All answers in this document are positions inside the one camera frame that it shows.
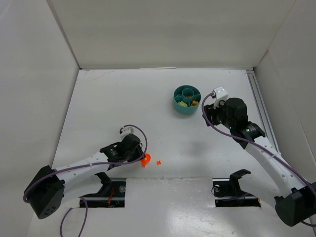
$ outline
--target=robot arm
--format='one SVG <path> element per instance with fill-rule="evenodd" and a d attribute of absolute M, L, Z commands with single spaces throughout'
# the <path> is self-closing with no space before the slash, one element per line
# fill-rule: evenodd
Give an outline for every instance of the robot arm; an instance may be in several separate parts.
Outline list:
<path fill-rule="evenodd" d="M 243 100 L 228 99 L 228 93 L 222 86 L 214 89 L 211 96 L 216 101 L 203 108 L 205 111 L 203 116 L 207 125 L 214 127 L 222 124 L 228 128 L 234 140 L 251 154 L 273 179 L 278 191 L 270 190 L 271 185 L 269 186 L 269 184 L 256 185 L 251 177 L 247 178 L 247 174 L 250 174 L 250 171 L 247 170 L 236 172 L 238 176 L 234 182 L 237 182 L 237 188 L 266 200 L 275 208 L 280 219 L 289 226 L 294 226 L 316 214 L 316 198 L 311 191 L 311 188 L 316 190 L 316 182 L 307 187 L 293 170 L 284 166 L 285 164 L 290 167 L 272 147 L 263 130 L 257 124 L 248 121 L 247 106 Z"/>
<path fill-rule="evenodd" d="M 132 132 L 131 127 L 123 129 L 121 142 L 106 146 L 79 162 L 54 170 L 49 165 L 41 168 L 25 190 L 27 202 L 37 217 L 43 219 L 50 216 L 61 203 L 71 199 L 86 194 L 105 194 L 112 183 L 105 171 L 123 162 L 136 162 L 144 154 L 140 139 Z M 41 179 L 38 185 L 30 189 Z"/>

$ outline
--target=wire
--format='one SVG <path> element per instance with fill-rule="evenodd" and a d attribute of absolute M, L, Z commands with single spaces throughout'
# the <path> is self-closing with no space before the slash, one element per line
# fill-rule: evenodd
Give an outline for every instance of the wire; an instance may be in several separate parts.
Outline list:
<path fill-rule="evenodd" d="M 80 197 L 80 199 L 84 202 L 84 206 L 85 206 L 85 215 L 84 215 L 84 220 L 83 220 L 83 224 L 81 226 L 81 229 L 80 229 L 80 232 L 79 232 L 79 235 L 78 237 L 81 236 L 82 234 L 82 231 L 83 231 L 83 228 L 85 226 L 85 223 L 87 221 L 87 216 L 88 216 L 88 203 L 86 201 L 86 199 L 84 199 L 83 197 Z M 59 228 L 59 233 L 60 233 L 60 237 L 63 237 L 63 224 L 64 224 L 64 221 L 65 221 L 65 218 L 66 216 L 68 215 L 68 213 L 72 210 L 73 208 L 69 208 L 69 210 L 66 212 L 66 214 L 64 215 L 63 219 L 61 220 L 61 223 L 60 223 L 60 228 Z"/>
<path fill-rule="evenodd" d="M 269 155 L 271 155 L 274 159 L 276 159 L 279 163 L 281 163 L 285 168 L 287 168 L 288 170 L 290 170 L 292 173 L 294 173 L 300 180 L 302 180 L 302 182 L 311 190 L 312 194 L 314 195 L 314 197 L 316 198 L 316 191 L 312 188 L 312 186 L 310 185 L 310 183 L 298 172 L 296 171 L 295 169 L 293 169 L 291 166 L 289 166 L 287 163 L 285 163 L 284 161 L 282 161 L 279 157 L 277 157 L 275 154 L 273 154 L 272 152 L 270 152 L 268 149 L 264 148 L 263 146 L 253 142 L 253 141 L 250 141 L 248 139 L 245 139 L 245 138 L 241 138 L 241 137 L 237 137 L 237 136 L 234 136 L 234 135 L 230 135 L 228 133 L 225 133 L 221 130 L 219 130 L 218 128 L 216 128 L 211 122 L 210 120 L 207 118 L 206 116 L 206 112 L 205 112 L 205 108 L 204 108 L 204 105 L 205 105 L 205 102 L 206 100 L 208 99 L 208 97 L 211 96 L 212 93 L 208 94 L 202 101 L 202 116 L 203 118 L 205 119 L 206 123 L 211 126 L 215 131 L 223 134 L 224 136 L 227 136 L 227 137 L 231 137 L 231 138 L 234 138 L 236 140 L 240 140 L 240 141 L 244 141 L 244 142 L 247 142 L 247 143 L 250 143 L 258 148 L 260 148 L 261 150 L 263 150 L 264 152 L 268 153 Z M 308 226 L 311 226 L 311 227 L 316 227 L 316 225 L 312 225 L 312 224 L 308 224 Z"/>
<path fill-rule="evenodd" d="M 215 188 L 215 186 L 212 187 L 211 193 L 215 196 L 215 193 L 213 193 L 214 188 Z"/>
<path fill-rule="evenodd" d="M 239 197 L 232 197 L 232 198 L 228 198 L 228 199 L 221 199 L 221 201 L 234 201 L 234 200 L 238 200 L 238 199 L 240 199 L 240 198 L 246 198 L 246 196 L 248 196 L 249 195 L 249 193 L 245 193 L 245 194 L 243 194 L 243 195 L 241 195 L 241 196 L 239 196 Z"/>
<path fill-rule="evenodd" d="M 109 196 L 109 199 L 108 199 L 108 207 L 110 207 L 110 204 L 112 202 L 113 194 L 114 194 L 114 188 L 111 189 L 111 195 Z"/>
<path fill-rule="evenodd" d="M 141 130 L 139 127 L 135 126 L 135 125 L 132 125 L 132 124 L 128 124 L 128 125 L 125 125 L 124 127 L 135 127 L 137 128 L 144 136 L 144 139 L 145 139 L 145 149 L 144 149 L 144 152 L 143 154 L 136 160 L 133 160 L 131 162 L 126 162 L 126 163 L 120 163 L 120 162 L 96 162 L 96 163 L 92 163 L 92 164 L 83 164 L 83 165 L 78 165 L 78 166 L 74 166 L 74 167 L 69 167 L 69 168 L 65 168 L 65 169 L 61 169 L 61 170 L 58 170 L 58 171 L 54 171 L 50 174 L 47 174 L 45 176 L 43 176 L 42 178 L 38 179 L 37 181 L 35 181 L 31 186 L 29 186 L 29 188 L 24 192 L 23 194 L 23 201 L 26 202 L 26 203 L 29 203 L 28 200 L 27 200 L 27 196 L 29 194 L 29 192 L 35 188 L 40 182 L 42 182 L 43 180 L 47 179 L 47 178 L 50 178 L 52 177 L 53 175 L 55 174 L 59 174 L 59 173 L 63 173 L 63 172 L 66 172 L 66 171 L 70 171 L 70 170 L 74 170 L 74 169 L 80 169 L 80 168 L 86 168 L 86 167 L 90 167 L 91 165 L 101 165 L 101 164 L 113 164 L 113 165 L 126 165 L 126 164 L 133 164 L 133 163 L 136 163 L 138 161 L 140 161 L 142 158 L 144 158 L 144 155 L 146 154 L 146 151 L 147 151 L 147 146 L 148 146 L 148 141 L 147 141 L 147 137 L 145 135 L 145 133 L 143 132 L 143 130 Z"/>

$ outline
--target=white table surface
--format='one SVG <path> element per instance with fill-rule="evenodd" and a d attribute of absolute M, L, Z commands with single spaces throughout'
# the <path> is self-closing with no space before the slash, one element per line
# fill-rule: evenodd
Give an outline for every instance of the white table surface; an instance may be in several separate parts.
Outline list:
<path fill-rule="evenodd" d="M 174 111 L 173 92 L 184 84 L 195 86 L 202 98 L 214 88 L 224 86 L 230 97 L 244 100 L 249 120 L 261 126 L 245 70 L 79 72 L 54 168 L 79 161 L 106 145 L 120 141 L 119 128 L 134 124 L 146 133 L 152 160 L 145 168 L 140 163 L 114 168 L 107 172 L 110 177 L 205 177 L 193 179 L 202 183 L 186 180 L 186 188 L 177 194 L 174 190 L 183 186 L 181 182 L 171 180 L 171 186 L 166 182 L 162 182 L 164 185 L 155 183 L 161 190 L 155 189 L 155 192 L 150 183 L 155 179 L 146 182 L 129 180 L 125 208 L 90 208 L 83 236 L 313 236 L 309 227 L 299 224 L 289 228 L 284 225 L 265 203 L 262 208 L 213 208 L 210 177 L 228 177 L 245 168 L 254 175 L 258 174 L 265 182 L 272 180 L 238 143 L 206 126 L 200 105 L 192 116 Z M 136 135 L 144 142 L 139 132 Z M 157 160 L 161 160 L 162 164 L 157 165 Z M 44 220 L 38 220 L 34 215 L 28 236 L 58 236 L 60 221 L 69 206 L 77 207 L 77 200 L 66 203 Z M 72 211 L 65 222 L 66 237 L 78 235 L 83 217 L 83 209 Z"/>
<path fill-rule="evenodd" d="M 224 86 L 231 97 L 244 100 L 249 119 L 261 126 L 245 70 L 81 70 L 53 167 L 79 161 L 120 141 L 119 129 L 125 124 L 144 130 L 152 160 L 145 168 L 136 163 L 112 169 L 107 173 L 110 177 L 228 177 L 258 166 L 233 139 L 206 126 L 201 105 L 192 116 L 173 109 L 173 92 L 184 84 L 195 86 L 202 98 Z M 136 135 L 144 142 L 140 133 Z"/>
<path fill-rule="evenodd" d="M 211 178 L 127 179 L 125 208 L 89 208 L 82 237 L 313 237 L 303 224 L 286 226 L 275 211 L 214 207 Z M 28 237 L 57 237 L 68 209 L 32 219 Z M 84 208 L 66 217 L 64 237 L 77 237 Z"/>

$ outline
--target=teal container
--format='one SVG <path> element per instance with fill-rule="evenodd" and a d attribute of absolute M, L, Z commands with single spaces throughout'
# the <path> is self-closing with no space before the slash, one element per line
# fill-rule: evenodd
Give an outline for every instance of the teal container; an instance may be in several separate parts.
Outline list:
<path fill-rule="evenodd" d="M 198 104 L 195 106 L 192 106 L 193 101 L 198 101 Z M 183 107 L 178 104 L 178 102 L 183 101 L 186 103 L 188 106 Z M 173 93 L 173 106 L 174 109 L 183 114 L 183 115 L 192 115 L 194 112 L 198 109 L 198 106 L 201 102 L 201 94 L 193 86 L 190 85 L 182 85 L 178 87 L 174 93 Z"/>

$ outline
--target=food item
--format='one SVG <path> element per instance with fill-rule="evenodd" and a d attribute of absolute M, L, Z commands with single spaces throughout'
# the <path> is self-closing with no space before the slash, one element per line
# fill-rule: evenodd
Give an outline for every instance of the food item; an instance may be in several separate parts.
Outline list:
<path fill-rule="evenodd" d="M 195 105 L 197 105 L 197 104 L 198 104 L 198 101 L 195 101 L 195 100 L 194 100 L 194 101 L 192 102 L 192 106 L 195 106 Z"/>
<path fill-rule="evenodd" d="M 183 107 L 187 107 L 188 105 L 186 103 L 184 103 L 183 101 L 179 101 L 178 102 L 179 105 L 183 106 Z"/>

